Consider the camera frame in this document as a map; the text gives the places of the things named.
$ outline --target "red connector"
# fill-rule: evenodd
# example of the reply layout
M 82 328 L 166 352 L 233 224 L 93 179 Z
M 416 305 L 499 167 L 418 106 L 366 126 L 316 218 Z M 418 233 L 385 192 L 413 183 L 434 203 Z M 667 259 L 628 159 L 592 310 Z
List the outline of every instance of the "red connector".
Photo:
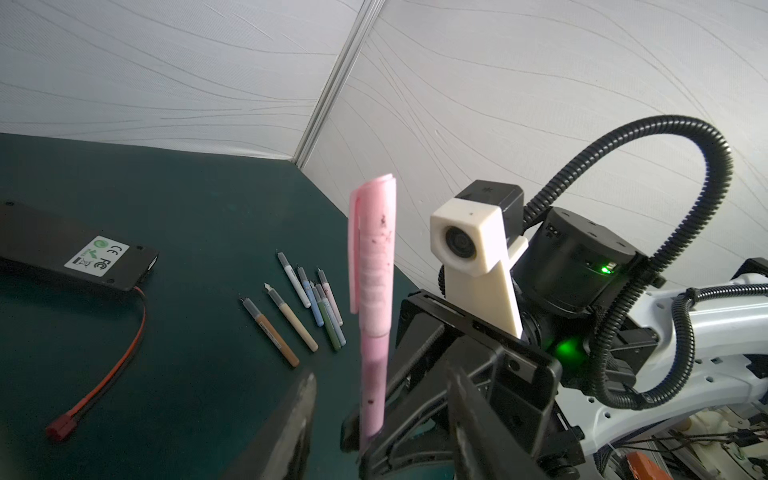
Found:
M 66 413 L 45 427 L 45 434 L 54 442 L 64 441 L 78 423 Z

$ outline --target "orange marker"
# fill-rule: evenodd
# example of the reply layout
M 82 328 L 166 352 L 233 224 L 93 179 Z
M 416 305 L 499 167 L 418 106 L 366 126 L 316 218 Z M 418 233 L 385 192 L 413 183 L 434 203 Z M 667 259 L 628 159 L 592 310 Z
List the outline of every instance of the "orange marker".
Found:
M 243 306 L 245 307 L 245 310 L 248 310 L 248 313 L 253 317 L 254 320 L 256 320 L 256 324 L 261 327 L 261 329 L 266 333 L 266 336 L 272 340 L 272 343 L 275 344 L 277 349 L 280 351 L 280 353 L 283 354 L 284 357 L 286 357 L 286 360 L 288 360 L 288 363 L 293 368 L 296 368 L 299 365 L 299 357 L 296 356 L 295 353 L 290 349 L 288 344 L 285 340 L 283 340 L 283 337 L 280 336 L 280 334 L 275 330 L 275 327 L 272 326 L 269 320 L 266 319 L 263 313 L 259 311 L 259 309 L 256 308 L 255 305 L 253 305 L 253 302 L 250 301 L 250 298 L 246 299 L 240 299 L 241 302 L 243 302 Z

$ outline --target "blue marker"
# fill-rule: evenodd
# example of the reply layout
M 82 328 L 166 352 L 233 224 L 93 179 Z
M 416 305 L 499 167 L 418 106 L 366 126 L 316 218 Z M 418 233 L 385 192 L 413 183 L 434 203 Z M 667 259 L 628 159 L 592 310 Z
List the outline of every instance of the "blue marker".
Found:
M 315 322 L 317 323 L 317 326 L 323 326 L 323 316 L 320 315 L 320 309 L 317 308 L 317 299 L 315 298 L 315 294 L 312 293 L 312 286 L 310 285 L 310 281 L 306 279 L 306 273 L 304 273 L 304 268 L 301 266 L 299 267 L 299 280 L 301 280 L 301 284 L 304 287 L 306 295 L 310 298 L 312 314 L 315 316 Z
M 331 308 L 331 304 L 328 301 L 326 293 L 323 292 L 323 288 L 321 286 L 316 286 L 315 290 L 317 290 L 317 294 L 320 295 L 320 300 L 322 300 L 323 305 L 326 307 L 326 310 L 328 310 L 328 318 L 331 321 L 331 325 L 333 325 L 333 331 L 336 332 L 336 336 L 339 337 L 339 343 L 341 346 L 345 346 L 346 338 L 344 338 L 344 333 L 341 331 L 341 327 L 339 326 L 339 321 L 336 319 L 336 315 L 333 314 L 333 309 Z

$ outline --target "metal frame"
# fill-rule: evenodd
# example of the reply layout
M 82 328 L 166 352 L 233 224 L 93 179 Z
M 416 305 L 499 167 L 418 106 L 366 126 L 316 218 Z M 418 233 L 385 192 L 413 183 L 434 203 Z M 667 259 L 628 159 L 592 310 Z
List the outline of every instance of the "metal frame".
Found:
M 456 460 L 446 425 L 449 366 L 470 378 L 518 448 L 537 460 L 562 452 L 570 461 L 569 448 L 578 447 L 580 437 L 559 435 L 567 426 L 552 413 L 561 373 L 553 357 L 424 290 L 403 300 L 396 345 L 387 369 L 384 426 L 360 459 L 360 478 Z M 553 436 L 557 445 L 550 445 Z M 342 425 L 340 446 L 343 452 L 358 449 L 358 407 Z M 584 462 L 583 455 L 576 457 Z
M 315 111 L 312 112 L 310 122 L 307 124 L 304 135 L 302 135 L 299 145 L 296 147 L 296 153 L 291 159 L 299 169 L 304 168 L 306 162 L 310 159 L 312 150 L 315 148 L 317 138 L 320 135 L 320 130 L 323 124 L 325 124 L 331 107 L 336 102 L 336 98 L 339 96 L 347 77 L 349 77 L 349 72 L 355 64 L 358 53 L 360 53 L 362 43 L 368 38 L 368 32 L 371 30 L 376 17 L 379 16 L 385 1 L 365 0 L 360 7 L 355 24 L 352 26 L 352 31 L 349 33 L 349 37 L 347 37 L 346 43 L 336 59 L 323 93 L 320 94 L 320 98 L 317 101 Z

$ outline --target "beige marker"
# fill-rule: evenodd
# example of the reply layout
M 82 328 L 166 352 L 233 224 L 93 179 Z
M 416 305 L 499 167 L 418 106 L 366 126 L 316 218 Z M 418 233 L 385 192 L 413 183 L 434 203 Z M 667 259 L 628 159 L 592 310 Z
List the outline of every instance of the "beige marker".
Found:
M 315 342 L 315 339 L 312 338 L 310 333 L 306 331 L 306 328 L 304 328 L 304 325 L 299 320 L 299 317 L 297 317 L 293 310 L 290 309 L 288 304 L 285 303 L 285 300 L 280 298 L 277 290 L 272 288 L 268 283 L 264 284 L 264 288 L 266 288 L 266 292 L 270 295 L 270 297 L 272 297 L 272 300 L 274 301 L 275 305 L 277 305 L 277 308 L 283 312 L 283 315 L 288 319 L 296 332 L 299 333 L 301 339 L 304 340 L 304 343 L 306 343 L 306 346 L 308 346 L 313 352 L 316 352 L 317 342 Z

